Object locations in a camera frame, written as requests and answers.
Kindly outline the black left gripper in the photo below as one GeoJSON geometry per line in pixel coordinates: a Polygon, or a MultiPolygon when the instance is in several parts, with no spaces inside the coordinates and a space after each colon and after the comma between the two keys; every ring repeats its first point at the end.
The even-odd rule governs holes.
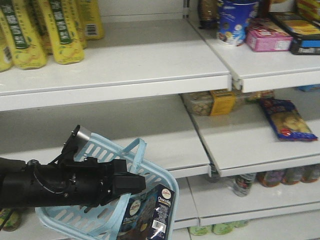
{"type": "Polygon", "coordinates": [[[125,194],[139,194],[146,189],[145,177],[127,172],[125,159],[98,162],[94,157],[84,161],[64,160],[66,190],[59,196],[60,206],[104,206],[125,194]]]}

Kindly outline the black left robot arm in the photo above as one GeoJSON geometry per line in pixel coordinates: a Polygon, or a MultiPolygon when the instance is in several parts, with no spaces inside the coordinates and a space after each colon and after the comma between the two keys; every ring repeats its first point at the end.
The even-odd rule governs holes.
{"type": "Polygon", "coordinates": [[[1,208],[87,206],[95,208],[125,194],[146,189],[143,176],[128,172],[124,159],[98,162],[64,159],[59,163],[40,164],[1,158],[1,208]]]}

